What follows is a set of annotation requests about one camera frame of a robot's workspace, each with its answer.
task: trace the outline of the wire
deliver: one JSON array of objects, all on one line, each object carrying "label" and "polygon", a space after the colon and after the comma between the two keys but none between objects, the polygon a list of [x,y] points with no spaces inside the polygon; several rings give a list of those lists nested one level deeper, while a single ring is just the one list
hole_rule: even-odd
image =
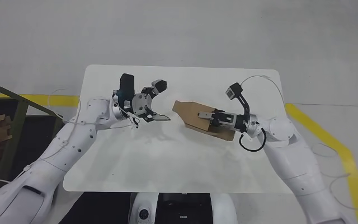
[{"label": "wire", "polygon": [[249,80],[249,79],[252,78],[252,77],[261,77],[261,78],[264,78],[264,79],[269,80],[270,82],[272,82],[272,83],[276,86],[277,90],[278,90],[279,93],[280,93],[280,96],[281,96],[281,99],[282,99],[282,103],[284,104],[284,106],[286,105],[286,104],[285,104],[285,100],[284,100],[284,96],[283,96],[283,94],[282,94],[280,88],[278,87],[278,85],[277,85],[269,76],[265,76],[264,74],[256,74],[256,75],[254,75],[254,76],[250,76],[250,77],[244,79],[244,81],[242,81],[240,85],[242,86],[242,84],[243,84],[244,82],[246,82],[246,80]]},{"label": "wire", "polygon": [[[334,154],[333,156],[326,156],[326,155],[322,155],[322,154],[313,152],[314,146],[316,146],[316,145],[318,145],[318,144],[320,144],[320,145],[322,145],[322,146],[326,146],[327,148],[330,148],[333,152],[335,152],[335,154]],[[336,157],[336,156],[338,155],[338,152],[337,152],[334,148],[332,148],[332,147],[330,147],[330,146],[328,146],[328,145],[326,145],[326,144],[323,144],[323,143],[314,144],[314,145],[312,146],[311,150],[312,150],[313,154],[315,154],[315,155],[317,155],[317,156],[326,157],[326,158],[332,158],[332,157]]]},{"label": "wire", "polygon": [[10,183],[10,181],[7,181],[7,180],[1,180],[1,179],[0,179],[0,182],[4,182],[4,183],[7,183],[7,184],[8,184],[8,183]]},{"label": "wire", "polygon": [[[322,155],[322,154],[318,154],[318,153],[313,152],[314,146],[316,146],[316,145],[318,145],[318,144],[323,145],[323,146],[326,146],[327,148],[330,148],[330,149],[333,150],[336,154],[333,155],[333,156],[326,156],[326,155]],[[311,147],[311,150],[312,150],[313,154],[315,154],[315,155],[317,155],[317,156],[322,156],[322,157],[325,157],[325,158],[332,158],[332,157],[336,157],[336,156],[338,155],[338,152],[337,152],[334,148],[332,148],[332,147],[330,147],[330,146],[328,146],[328,145],[326,145],[326,144],[323,144],[323,143],[314,144],[314,145]],[[347,205],[343,204],[343,203],[334,195],[334,193],[333,193],[333,191],[332,191],[332,185],[333,185],[333,183],[336,182],[336,181],[337,181],[338,179],[340,179],[340,178],[346,178],[346,177],[350,176],[350,175],[351,175],[350,173],[345,173],[345,174],[342,174],[342,175],[339,175],[339,176],[331,176],[331,175],[325,174],[325,173],[323,173],[323,172],[321,172],[321,174],[322,174],[323,176],[327,176],[327,177],[329,177],[329,178],[334,178],[334,180],[332,180],[332,182],[329,184],[328,189],[329,189],[329,192],[331,192],[332,196],[335,198],[335,200],[336,200],[341,206],[343,206],[343,207],[345,207],[345,208],[348,208],[348,209],[352,209],[352,210],[358,210],[358,208],[350,207],[350,206],[347,206]]]},{"label": "wire", "polygon": [[239,139],[239,144],[240,144],[240,146],[243,147],[245,150],[247,150],[247,151],[249,151],[249,152],[258,152],[258,151],[262,150],[262,148],[263,148],[263,147],[265,146],[265,144],[266,144],[266,138],[267,138],[267,137],[266,137],[266,132],[265,132],[265,130],[264,130],[263,128],[261,128],[261,130],[262,130],[262,132],[263,132],[263,143],[262,143],[262,145],[261,145],[260,148],[258,148],[258,149],[256,149],[256,150],[250,150],[250,149],[246,148],[246,147],[242,144],[242,142],[241,142],[242,138],[244,137],[243,134],[241,134],[240,139]]},{"label": "wire", "polygon": [[345,204],[343,204],[340,200],[338,200],[338,198],[333,194],[332,191],[332,185],[334,182],[336,182],[338,179],[340,178],[346,178],[348,176],[350,176],[351,174],[343,174],[341,176],[338,176],[337,178],[335,178],[330,184],[329,184],[329,191],[331,192],[331,194],[333,195],[333,197],[335,198],[335,200],[343,207],[348,208],[348,209],[352,209],[352,210],[358,210],[358,208],[354,208],[354,207],[350,207],[350,206],[346,206]]},{"label": "wire", "polygon": [[118,103],[115,103],[115,105],[116,105],[123,113],[125,113],[125,114],[129,117],[129,120],[130,120],[130,122],[132,123],[132,125],[134,125],[136,128],[138,128],[138,125],[139,125],[139,123],[140,123],[139,118],[138,118],[137,116],[135,116],[134,114],[132,114],[132,113],[127,113],[124,109],[122,109],[122,108],[119,106]]}]

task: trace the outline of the cable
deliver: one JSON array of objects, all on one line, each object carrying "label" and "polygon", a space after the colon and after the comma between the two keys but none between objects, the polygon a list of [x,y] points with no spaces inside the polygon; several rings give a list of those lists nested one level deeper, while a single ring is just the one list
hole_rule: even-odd
[{"label": "cable", "polygon": [[[326,156],[326,155],[322,155],[322,154],[318,154],[318,153],[316,153],[316,152],[313,152],[314,146],[316,146],[316,145],[318,145],[318,144],[330,148],[333,152],[335,152],[335,154],[334,154],[333,156]],[[334,148],[332,148],[332,147],[330,147],[330,146],[328,146],[328,145],[326,145],[326,144],[323,144],[323,143],[314,144],[314,145],[311,147],[311,150],[312,150],[313,154],[315,154],[315,155],[317,155],[317,156],[326,157],[326,158],[332,158],[332,157],[336,157],[336,156],[338,155],[338,152],[337,152]]]},{"label": "cable", "polygon": [[282,103],[284,104],[284,106],[286,105],[286,104],[285,104],[285,100],[284,100],[284,96],[283,96],[283,94],[282,94],[280,88],[277,86],[277,84],[276,84],[273,80],[271,80],[271,78],[270,78],[269,76],[265,76],[264,74],[257,74],[257,75],[254,75],[254,76],[250,76],[250,77],[244,79],[244,81],[242,81],[240,85],[242,86],[242,84],[243,84],[244,82],[246,82],[246,80],[249,80],[249,79],[252,78],[252,77],[261,77],[261,78],[264,78],[264,79],[269,80],[270,82],[272,82],[272,83],[276,86],[277,90],[278,90],[279,93],[280,93],[280,96],[281,96],[281,99],[282,99]]},{"label": "cable", "polygon": [[[333,150],[336,154],[335,154],[334,156],[326,156],[326,155],[322,155],[322,154],[318,154],[318,153],[313,152],[314,146],[316,146],[316,145],[318,145],[318,144],[330,148],[330,149]],[[315,154],[315,155],[317,155],[317,156],[322,156],[322,157],[325,157],[325,158],[332,158],[332,157],[338,156],[338,152],[337,152],[334,148],[332,148],[332,147],[330,147],[330,146],[328,146],[328,145],[326,145],[326,144],[323,144],[323,143],[314,144],[314,145],[311,147],[311,151],[313,152],[313,154]],[[352,209],[352,210],[358,210],[358,208],[346,206],[345,204],[343,204],[343,203],[334,195],[334,193],[333,193],[333,191],[332,191],[332,185],[333,185],[334,182],[336,182],[336,181],[337,181],[338,179],[340,179],[340,178],[346,178],[346,177],[350,176],[351,174],[345,173],[345,174],[342,174],[342,175],[339,175],[339,176],[331,176],[331,175],[328,175],[328,174],[323,173],[322,171],[321,171],[321,174],[322,174],[323,176],[327,176],[327,177],[329,177],[329,178],[334,178],[334,180],[332,180],[332,182],[329,184],[328,189],[329,189],[329,192],[331,192],[332,196],[335,198],[335,200],[336,200],[341,206],[343,206],[343,207],[345,207],[345,208],[348,208],[348,209]]]},{"label": "cable", "polygon": [[8,184],[8,183],[10,183],[10,181],[7,181],[7,180],[1,180],[1,179],[0,179],[0,182],[4,182],[4,183],[7,183],[7,184]]},{"label": "cable", "polygon": [[332,191],[332,185],[333,185],[334,182],[336,182],[336,181],[337,181],[338,179],[340,179],[340,178],[346,178],[346,177],[348,177],[348,176],[350,176],[350,175],[351,175],[351,174],[343,174],[343,175],[341,175],[341,176],[335,178],[335,179],[330,183],[330,185],[329,185],[328,188],[329,188],[329,191],[331,192],[331,194],[333,195],[333,197],[335,198],[335,200],[336,200],[341,206],[343,206],[343,207],[345,207],[345,208],[348,208],[348,209],[352,209],[352,210],[358,210],[358,208],[346,206],[345,204],[343,204],[340,200],[338,200],[338,198],[333,194],[333,191]]},{"label": "cable", "polygon": [[267,138],[267,137],[266,137],[266,132],[265,132],[265,130],[264,130],[263,128],[261,128],[261,130],[262,130],[262,132],[263,132],[263,143],[262,143],[262,145],[261,145],[260,148],[258,148],[258,149],[256,149],[256,150],[250,150],[250,149],[246,148],[246,147],[242,144],[242,142],[241,142],[241,139],[244,137],[243,134],[241,134],[240,139],[239,139],[239,144],[240,144],[240,146],[243,147],[245,150],[247,150],[247,151],[249,151],[249,152],[258,152],[258,151],[262,150],[262,148],[263,148],[263,147],[265,146],[265,144],[266,144],[266,138]]}]

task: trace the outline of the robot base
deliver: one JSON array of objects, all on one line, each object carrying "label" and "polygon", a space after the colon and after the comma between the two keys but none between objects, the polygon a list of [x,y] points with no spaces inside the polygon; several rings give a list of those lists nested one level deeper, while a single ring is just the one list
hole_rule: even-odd
[{"label": "robot base", "polygon": [[138,193],[129,224],[237,224],[229,194]]}]

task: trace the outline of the white cable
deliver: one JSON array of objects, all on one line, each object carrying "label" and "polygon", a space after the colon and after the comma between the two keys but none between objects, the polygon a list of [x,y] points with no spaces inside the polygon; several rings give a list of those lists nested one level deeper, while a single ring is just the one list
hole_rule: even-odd
[{"label": "white cable", "polygon": [[[318,153],[313,152],[313,147],[314,147],[315,145],[318,145],[318,144],[321,144],[321,145],[323,145],[323,146],[326,146],[326,147],[330,148],[330,149],[333,150],[336,154],[335,154],[334,156],[326,156],[326,155],[321,155],[321,154],[318,154]],[[325,157],[325,158],[330,158],[330,157],[335,157],[335,156],[338,155],[338,152],[337,152],[334,148],[332,148],[332,147],[330,147],[330,146],[328,146],[328,145],[326,145],[326,144],[323,144],[323,143],[314,144],[313,147],[311,147],[311,150],[312,150],[312,152],[313,152],[315,155],[317,155],[317,156],[322,156],[322,157]],[[340,200],[338,200],[338,198],[333,194],[333,191],[332,191],[332,185],[333,185],[334,182],[336,182],[336,181],[337,181],[338,179],[340,179],[340,178],[346,178],[346,177],[350,176],[351,174],[345,173],[345,174],[342,174],[342,175],[339,175],[339,176],[331,176],[331,175],[325,174],[325,173],[323,173],[323,172],[321,172],[321,174],[322,174],[323,176],[327,176],[327,177],[329,177],[329,178],[334,178],[334,180],[332,180],[332,182],[329,184],[328,189],[329,189],[329,191],[331,192],[332,196],[335,198],[335,200],[336,200],[341,206],[343,206],[343,207],[345,207],[345,208],[348,208],[348,209],[352,209],[352,210],[358,210],[358,208],[346,206],[345,204],[343,204]]]},{"label": "white cable", "polygon": [[336,180],[340,179],[340,178],[346,178],[348,176],[350,176],[351,174],[343,174],[341,176],[338,176],[337,178],[335,178],[329,185],[329,191],[331,192],[331,194],[333,195],[333,197],[335,198],[335,200],[343,207],[348,208],[348,209],[352,209],[352,210],[358,210],[358,208],[354,208],[354,207],[350,207],[350,206],[346,206],[345,204],[343,204],[340,200],[338,200],[338,198],[333,194],[332,191],[332,185],[334,182],[336,182]]},{"label": "white cable", "polygon": [[[320,145],[322,145],[322,146],[326,146],[327,148],[330,148],[333,152],[335,152],[335,154],[334,154],[333,156],[326,156],[326,155],[322,155],[322,154],[313,152],[314,146],[316,146],[316,145],[318,145],[318,144],[320,144]],[[328,146],[328,145],[326,145],[326,144],[323,144],[323,143],[314,144],[314,145],[311,147],[311,150],[312,150],[313,154],[315,154],[315,155],[317,155],[317,156],[326,157],[326,158],[332,158],[332,157],[336,157],[336,156],[338,155],[338,152],[337,152],[334,148],[332,148],[332,147],[330,147],[330,146]]]},{"label": "white cable", "polygon": [[4,182],[4,183],[7,183],[7,184],[8,184],[8,183],[10,183],[10,181],[7,181],[7,180],[1,180],[1,179],[0,179],[0,182]]},{"label": "white cable", "polygon": [[244,81],[242,81],[240,85],[242,86],[242,84],[243,84],[244,82],[246,82],[246,80],[249,80],[249,79],[252,78],[252,77],[261,77],[261,78],[264,78],[264,79],[269,80],[270,82],[272,82],[272,83],[276,86],[277,90],[278,90],[279,93],[280,93],[280,96],[281,96],[281,99],[282,99],[282,103],[284,104],[284,106],[286,105],[286,104],[285,104],[285,100],[284,100],[284,96],[283,96],[283,94],[282,94],[280,88],[277,86],[277,84],[276,84],[269,76],[265,76],[264,74],[256,74],[256,75],[254,75],[254,76],[250,76],[250,77],[244,79]]}]

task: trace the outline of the black cable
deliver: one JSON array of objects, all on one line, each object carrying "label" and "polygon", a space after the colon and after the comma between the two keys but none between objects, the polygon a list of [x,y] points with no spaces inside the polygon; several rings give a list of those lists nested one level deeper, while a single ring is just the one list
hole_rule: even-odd
[{"label": "black cable", "polygon": [[239,144],[240,144],[240,146],[241,147],[243,147],[245,150],[247,150],[247,151],[249,151],[249,152],[258,152],[258,151],[260,151],[260,150],[262,150],[262,148],[265,146],[265,144],[266,144],[266,132],[265,132],[265,130],[263,129],[263,128],[261,128],[261,130],[262,130],[262,132],[263,132],[263,143],[262,143],[262,146],[260,147],[260,148],[258,148],[258,149],[256,149],[256,150],[249,150],[248,148],[246,148],[242,143],[241,143],[241,139],[244,137],[244,135],[243,134],[241,134],[241,137],[240,137],[240,139],[239,139]]}]

